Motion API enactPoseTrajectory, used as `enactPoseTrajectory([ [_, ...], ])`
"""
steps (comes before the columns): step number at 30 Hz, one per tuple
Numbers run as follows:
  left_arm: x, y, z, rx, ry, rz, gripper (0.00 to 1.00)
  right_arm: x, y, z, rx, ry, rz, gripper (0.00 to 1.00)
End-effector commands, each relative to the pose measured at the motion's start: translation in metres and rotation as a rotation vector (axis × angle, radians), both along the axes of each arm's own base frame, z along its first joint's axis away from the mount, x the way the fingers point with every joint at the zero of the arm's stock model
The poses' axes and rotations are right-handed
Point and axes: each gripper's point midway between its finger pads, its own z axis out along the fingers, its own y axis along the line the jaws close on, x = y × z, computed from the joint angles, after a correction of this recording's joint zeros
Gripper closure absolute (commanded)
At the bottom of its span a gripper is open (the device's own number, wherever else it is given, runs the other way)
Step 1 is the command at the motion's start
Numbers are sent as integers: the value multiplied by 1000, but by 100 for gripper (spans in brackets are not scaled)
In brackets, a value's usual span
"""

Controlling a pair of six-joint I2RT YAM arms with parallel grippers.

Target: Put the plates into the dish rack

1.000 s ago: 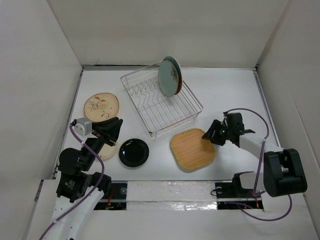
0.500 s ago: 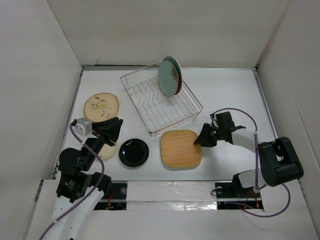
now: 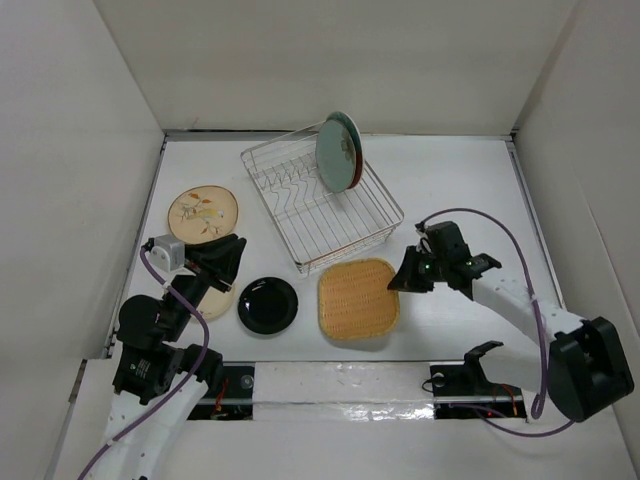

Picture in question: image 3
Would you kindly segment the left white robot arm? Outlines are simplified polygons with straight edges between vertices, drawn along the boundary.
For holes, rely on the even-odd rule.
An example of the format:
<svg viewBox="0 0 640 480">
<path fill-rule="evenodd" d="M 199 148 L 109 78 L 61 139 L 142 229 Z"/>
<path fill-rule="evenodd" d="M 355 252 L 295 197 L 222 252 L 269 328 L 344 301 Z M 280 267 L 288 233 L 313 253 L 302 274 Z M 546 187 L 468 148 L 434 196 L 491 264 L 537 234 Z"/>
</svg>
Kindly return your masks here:
<svg viewBox="0 0 640 480">
<path fill-rule="evenodd" d="M 139 258 L 163 295 L 135 295 L 119 309 L 111 410 L 80 478 L 152 478 L 192 409 L 223 388 L 223 357 L 210 349 L 198 307 L 211 289 L 230 292 L 246 244 L 229 234 L 188 246 L 167 234 L 141 245 Z"/>
</svg>

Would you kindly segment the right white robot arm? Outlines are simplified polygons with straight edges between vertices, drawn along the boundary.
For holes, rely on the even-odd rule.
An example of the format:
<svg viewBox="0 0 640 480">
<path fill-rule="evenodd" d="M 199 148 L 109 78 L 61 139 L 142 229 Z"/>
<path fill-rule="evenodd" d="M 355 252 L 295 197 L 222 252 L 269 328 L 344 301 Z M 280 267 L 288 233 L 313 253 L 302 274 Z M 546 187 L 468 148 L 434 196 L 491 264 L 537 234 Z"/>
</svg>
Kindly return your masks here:
<svg viewBox="0 0 640 480">
<path fill-rule="evenodd" d="M 592 320 L 537 297 L 531 286 L 509 278 L 501 263 L 471 253 L 456 223 L 417 228 L 420 241 L 405 250 L 388 287 L 427 293 L 438 283 L 493 311 L 539 348 L 527 356 L 500 341 L 487 341 L 465 354 L 462 381 L 474 393 L 495 384 L 537 389 L 570 421 L 583 422 L 630 395 L 635 383 L 615 326 Z"/>
</svg>

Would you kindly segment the square woven bamboo tray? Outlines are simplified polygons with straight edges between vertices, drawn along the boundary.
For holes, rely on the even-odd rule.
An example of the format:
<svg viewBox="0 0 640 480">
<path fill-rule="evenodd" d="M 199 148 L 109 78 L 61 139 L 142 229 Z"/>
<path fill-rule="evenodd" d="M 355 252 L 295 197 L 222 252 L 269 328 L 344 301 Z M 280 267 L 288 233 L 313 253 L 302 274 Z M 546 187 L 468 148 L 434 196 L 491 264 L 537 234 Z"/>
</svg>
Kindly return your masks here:
<svg viewBox="0 0 640 480">
<path fill-rule="evenodd" d="M 390 333 L 400 316 L 400 301 L 388 284 L 394 268 L 368 258 L 326 269 L 318 281 L 318 322 L 331 340 L 356 341 Z"/>
</svg>

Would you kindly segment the beige bird pattern plate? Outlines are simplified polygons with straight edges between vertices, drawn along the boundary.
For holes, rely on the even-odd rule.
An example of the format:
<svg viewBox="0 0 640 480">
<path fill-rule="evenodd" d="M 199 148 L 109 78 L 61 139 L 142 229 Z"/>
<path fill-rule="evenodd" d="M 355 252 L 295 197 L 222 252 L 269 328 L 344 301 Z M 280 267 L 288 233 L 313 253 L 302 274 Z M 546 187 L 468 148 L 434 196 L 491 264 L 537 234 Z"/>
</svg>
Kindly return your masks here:
<svg viewBox="0 0 640 480">
<path fill-rule="evenodd" d="M 232 233 L 238 216 L 238 202 L 230 190 L 204 185 L 180 194 L 168 209 L 167 221 L 174 237 L 198 245 Z"/>
</svg>

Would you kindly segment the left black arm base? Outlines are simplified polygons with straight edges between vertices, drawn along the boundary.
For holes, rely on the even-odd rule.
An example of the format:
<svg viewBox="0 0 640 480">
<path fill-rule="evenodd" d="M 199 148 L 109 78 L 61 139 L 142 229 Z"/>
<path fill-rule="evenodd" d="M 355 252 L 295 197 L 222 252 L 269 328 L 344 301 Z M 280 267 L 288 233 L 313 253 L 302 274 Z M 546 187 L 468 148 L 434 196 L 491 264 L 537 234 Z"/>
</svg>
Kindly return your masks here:
<svg viewBox="0 0 640 480">
<path fill-rule="evenodd" d="M 226 363 L 221 383 L 193 408 L 189 420 L 244 421 L 253 418 L 254 363 Z"/>
</svg>

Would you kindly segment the light green flower plate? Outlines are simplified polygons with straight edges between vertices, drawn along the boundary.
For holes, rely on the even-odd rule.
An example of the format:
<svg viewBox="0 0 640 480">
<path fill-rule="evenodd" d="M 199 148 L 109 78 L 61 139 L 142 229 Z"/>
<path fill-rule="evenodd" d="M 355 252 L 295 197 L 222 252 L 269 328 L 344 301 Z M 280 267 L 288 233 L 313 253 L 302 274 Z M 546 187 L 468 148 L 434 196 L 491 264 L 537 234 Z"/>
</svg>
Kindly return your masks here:
<svg viewBox="0 0 640 480">
<path fill-rule="evenodd" d="M 327 120 L 316 139 L 318 173 L 334 193 L 347 190 L 356 172 L 356 149 L 348 129 L 338 120 Z"/>
</svg>

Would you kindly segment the red and teal plate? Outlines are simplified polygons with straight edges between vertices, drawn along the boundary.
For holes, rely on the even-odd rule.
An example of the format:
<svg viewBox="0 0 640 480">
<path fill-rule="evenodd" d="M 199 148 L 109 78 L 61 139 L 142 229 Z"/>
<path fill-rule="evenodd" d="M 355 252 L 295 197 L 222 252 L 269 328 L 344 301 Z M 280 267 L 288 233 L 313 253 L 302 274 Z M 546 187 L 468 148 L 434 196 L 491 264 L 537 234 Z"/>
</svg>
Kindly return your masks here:
<svg viewBox="0 0 640 480">
<path fill-rule="evenodd" d="M 364 156 L 361 141 L 361 134 L 353 119 L 345 112 L 334 111 L 327 116 L 328 120 L 336 120 L 342 123 L 348 130 L 355 149 L 355 173 L 349 189 L 355 188 L 362 176 L 364 167 Z"/>
</svg>

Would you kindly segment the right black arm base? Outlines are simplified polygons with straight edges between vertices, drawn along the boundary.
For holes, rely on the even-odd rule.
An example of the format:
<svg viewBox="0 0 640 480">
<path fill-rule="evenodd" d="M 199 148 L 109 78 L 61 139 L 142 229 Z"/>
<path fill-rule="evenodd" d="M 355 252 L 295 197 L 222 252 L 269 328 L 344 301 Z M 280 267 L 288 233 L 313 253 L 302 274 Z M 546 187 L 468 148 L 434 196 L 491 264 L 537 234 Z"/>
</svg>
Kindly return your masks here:
<svg viewBox="0 0 640 480">
<path fill-rule="evenodd" d="M 528 417 L 520 388 L 491 383 L 463 363 L 431 364 L 421 388 L 432 395 L 437 420 Z"/>
</svg>

